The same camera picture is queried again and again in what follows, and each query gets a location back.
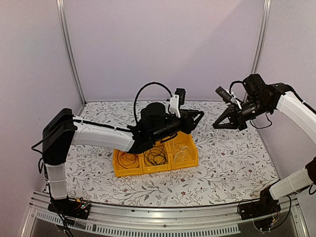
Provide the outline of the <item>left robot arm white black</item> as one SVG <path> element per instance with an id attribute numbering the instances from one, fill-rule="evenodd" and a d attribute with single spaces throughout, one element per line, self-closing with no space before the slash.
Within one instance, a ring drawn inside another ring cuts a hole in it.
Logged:
<path id="1" fill-rule="evenodd" d="M 141 110 L 141 119 L 126 128 L 84 120 L 62 109 L 44 128 L 42 139 L 31 149 L 41 146 L 51 199 L 62 214 L 70 214 L 73 203 L 68 200 L 65 162 L 71 145 L 113 148 L 130 154 L 141 154 L 166 142 L 178 132 L 191 134 L 204 116 L 203 111 L 173 109 L 166 112 L 164 104 L 150 103 Z"/>

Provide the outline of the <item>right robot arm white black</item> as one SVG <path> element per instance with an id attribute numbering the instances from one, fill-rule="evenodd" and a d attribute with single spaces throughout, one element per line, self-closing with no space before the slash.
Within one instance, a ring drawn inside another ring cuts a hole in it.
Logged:
<path id="1" fill-rule="evenodd" d="M 213 128 L 243 131 L 258 116 L 277 111 L 286 118 L 277 122 L 271 141 L 287 148 L 287 154 L 296 147 L 314 144 L 316 112 L 290 82 L 279 74 L 256 73 L 231 82 L 228 89 L 219 86 L 215 92 L 228 106 L 213 123 Z"/>

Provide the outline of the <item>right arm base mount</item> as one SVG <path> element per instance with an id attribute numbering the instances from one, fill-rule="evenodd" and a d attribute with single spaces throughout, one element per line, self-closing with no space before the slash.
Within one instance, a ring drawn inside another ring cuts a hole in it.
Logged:
<path id="1" fill-rule="evenodd" d="M 237 205 L 237 213 L 241 216 L 242 220 L 253 219 L 278 213 L 281 211 L 280 203 L 276 200 L 264 203 L 259 199 L 243 199 Z"/>

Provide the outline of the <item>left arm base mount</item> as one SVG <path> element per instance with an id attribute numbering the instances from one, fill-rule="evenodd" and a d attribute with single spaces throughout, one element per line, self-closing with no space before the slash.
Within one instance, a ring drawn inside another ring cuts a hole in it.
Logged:
<path id="1" fill-rule="evenodd" d="M 69 216 L 79 219 L 87 220 L 90 214 L 91 201 L 79 198 L 70 200 L 51 198 L 48 210 L 63 216 Z"/>

